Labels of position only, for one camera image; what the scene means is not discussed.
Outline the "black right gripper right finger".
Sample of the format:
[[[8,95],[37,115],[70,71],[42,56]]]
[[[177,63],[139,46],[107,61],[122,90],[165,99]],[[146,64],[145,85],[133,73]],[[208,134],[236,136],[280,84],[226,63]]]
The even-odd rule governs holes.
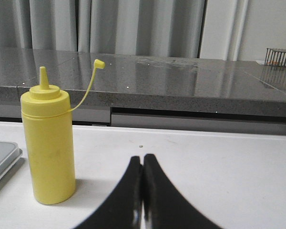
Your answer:
[[[144,156],[143,201],[147,229],[219,229],[172,184],[153,154]]]

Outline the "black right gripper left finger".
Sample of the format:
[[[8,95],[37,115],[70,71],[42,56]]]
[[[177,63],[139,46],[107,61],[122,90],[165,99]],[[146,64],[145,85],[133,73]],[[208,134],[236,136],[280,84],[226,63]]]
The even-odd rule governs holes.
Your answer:
[[[142,165],[138,156],[106,200],[77,229],[139,229],[142,219]]]

